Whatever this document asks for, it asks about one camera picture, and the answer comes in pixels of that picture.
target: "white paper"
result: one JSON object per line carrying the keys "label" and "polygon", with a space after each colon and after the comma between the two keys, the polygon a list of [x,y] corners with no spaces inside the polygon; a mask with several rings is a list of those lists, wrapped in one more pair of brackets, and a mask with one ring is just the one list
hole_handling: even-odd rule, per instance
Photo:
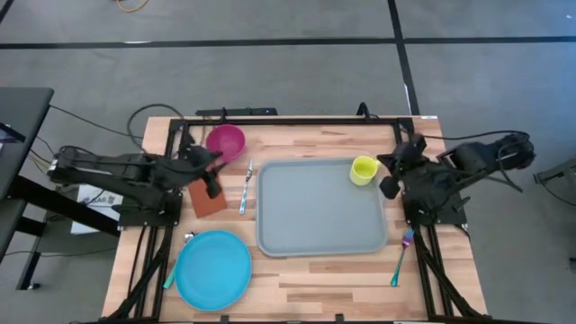
{"label": "white paper", "polygon": [[[81,184],[80,188],[78,189],[78,197],[76,198],[76,201],[88,203],[92,201],[101,191],[102,189],[91,186],[90,184]],[[120,196],[117,193],[111,193],[105,191],[96,200],[90,203],[88,207],[117,221],[120,214],[114,211],[111,207],[115,204],[122,204],[123,198],[124,197]],[[96,233],[97,231],[98,230],[93,229],[91,227],[87,227],[86,225],[73,222],[70,233],[86,234],[86,233]]]}

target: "fork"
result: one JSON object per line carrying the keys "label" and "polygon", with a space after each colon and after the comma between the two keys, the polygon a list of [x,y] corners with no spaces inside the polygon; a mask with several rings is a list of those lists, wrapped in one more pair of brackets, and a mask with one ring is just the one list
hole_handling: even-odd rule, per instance
{"label": "fork", "polygon": [[402,237],[402,253],[400,254],[400,260],[398,260],[398,265],[396,265],[396,272],[394,273],[394,277],[390,282],[392,287],[398,287],[398,276],[400,275],[400,267],[402,265],[402,259],[404,258],[404,252],[406,252],[406,248],[410,245],[412,239],[414,239],[414,230],[406,230],[404,237]]}

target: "black desk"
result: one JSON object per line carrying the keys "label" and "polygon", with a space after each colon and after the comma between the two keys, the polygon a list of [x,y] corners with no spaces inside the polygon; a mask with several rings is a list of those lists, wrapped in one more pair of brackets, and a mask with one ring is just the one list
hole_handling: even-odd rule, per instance
{"label": "black desk", "polygon": [[18,289],[28,289],[40,252],[36,251],[46,223],[23,217],[26,203],[55,212],[102,232],[120,236],[118,222],[60,193],[18,175],[50,108],[54,90],[0,87],[0,122],[10,125],[26,140],[4,144],[0,150],[0,262],[15,231],[37,237]]}

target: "floor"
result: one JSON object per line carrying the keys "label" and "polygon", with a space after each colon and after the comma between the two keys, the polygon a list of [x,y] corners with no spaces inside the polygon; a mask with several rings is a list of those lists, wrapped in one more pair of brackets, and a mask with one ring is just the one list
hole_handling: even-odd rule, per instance
{"label": "floor", "polygon": [[[6,2],[12,1],[0,0],[0,5]],[[396,3],[405,38],[576,35],[571,0]],[[15,0],[0,25],[0,44],[393,36],[383,0],[150,1],[130,14],[112,0]],[[576,43],[408,44],[406,50],[419,112],[438,115],[446,136],[515,129],[528,131],[535,144],[535,163],[510,173],[524,194],[492,183],[465,192],[472,197],[466,212],[490,314],[572,322],[576,274],[568,258],[576,256],[576,211],[536,185],[532,174],[576,155]],[[150,103],[172,104],[184,114],[272,106],[287,115],[350,114],[365,101],[372,113],[410,113],[394,44],[0,49],[0,71],[0,86],[52,87],[56,106],[120,131],[131,112]],[[145,122],[145,116],[136,120],[137,133]],[[40,136],[53,148],[69,144],[105,155],[136,152],[128,139],[57,111],[49,113]],[[41,143],[34,147],[49,155]],[[28,163],[22,174],[50,185]],[[562,184],[552,189],[575,200]],[[27,215],[42,217],[33,208]],[[84,238],[81,248],[113,243],[94,236]],[[30,238],[17,235],[10,251],[31,245]],[[0,320],[97,319],[113,257],[111,252],[43,258],[34,276],[42,288],[15,292],[26,256],[7,256],[0,265]]]}

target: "utensil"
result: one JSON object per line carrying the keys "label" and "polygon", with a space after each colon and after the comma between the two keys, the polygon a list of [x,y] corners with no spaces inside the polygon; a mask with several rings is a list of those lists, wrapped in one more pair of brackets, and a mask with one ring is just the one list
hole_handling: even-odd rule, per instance
{"label": "utensil", "polygon": [[248,288],[252,261],[246,245],[225,230],[198,234],[176,261],[178,293],[200,311],[218,311],[236,302]]}
{"label": "utensil", "polygon": [[[192,239],[193,237],[194,237],[193,232],[184,234],[184,245],[186,245],[186,243],[188,243],[188,241],[190,239]],[[166,281],[164,282],[164,285],[162,286],[162,287],[164,287],[164,289],[170,288],[170,286],[172,285],[172,282],[174,281],[174,274],[175,273],[176,273],[176,265],[174,265],[172,267],[172,270],[170,270],[170,274],[168,275],[168,277],[166,278]]]}
{"label": "utensil", "polygon": [[398,276],[400,275],[400,266],[402,265],[402,259],[404,258],[404,252],[406,248],[410,245],[414,239],[414,230],[408,229],[406,233],[404,233],[404,237],[402,238],[402,253],[400,254],[400,260],[398,261],[398,265],[396,265],[396,272],[394,273],[394,277],[390,282],[392,287],[398,287]]}
{"label": "utensil", "polygon": [[250,163],[248,164],[248,171],[246,172],[246,182],[244,183],[244,190],[242,191],[242,202],[240,203],[240,215],[244,215],[246,211],[246,200],[248,198],[248,181],[252,177],[252,160],[250,158]]}
{"label": "utensil", "polygon": [[212,152],[222,152],[219,159],[229,163],[236,159],[246,146],[246,138],[242,130],[234,125],[218,126],[208,134],[206,147]]}
{"label": "utensil", "polygon": [[350,167],[350,180],[355,185],[368,185],[376,176],[380,162],[372,157],[357,157]]}

